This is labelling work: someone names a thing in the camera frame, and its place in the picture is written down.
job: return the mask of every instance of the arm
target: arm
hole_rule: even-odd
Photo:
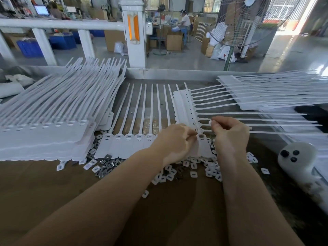
[[[260,176],[246,160],[249,128],[232,117],[213,117],[231,246],[303,246]]]
[[[185,125],[163,129],[149,148],[132,155],[15,245],[113,245],[151,180],[187,154],[195,134]]]

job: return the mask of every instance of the fan pole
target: fan pole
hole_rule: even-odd
[[[230,47],[230,50],[229,50],[229,53],[228,53],[226,64],[224,65],[223,71],[227,71],[228,70],[233,52],[234,52],[234,47],[231,46]]]

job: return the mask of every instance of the forearm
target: forearm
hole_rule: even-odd
[[[246,152],[219,160],[230,245],[303,245],[247,162]]]
[[[162,168],[143,149],[55,211],[16,245],[100,245],[115,242],[141,195]]]

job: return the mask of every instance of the white railing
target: white railing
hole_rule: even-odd
[[[85,58],[95,57],[89,29],[124,31],[123,22],[106,20],[45,20],[45,19],[0,19],[0,27],[32,28],[43,56],[49,66],[57,66],[57,60],[47,38],[45,28],[77,29]],[[17,61],[0,33],[0,54],[9,65],[17,65]]]

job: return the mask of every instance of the black button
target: black button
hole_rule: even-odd
[[[286,151],[286,150],[282,150],[282,151],[280,152],[280,155],[281,155],[282,157],[286,158],[286,157],[289,156],[289,152]]]

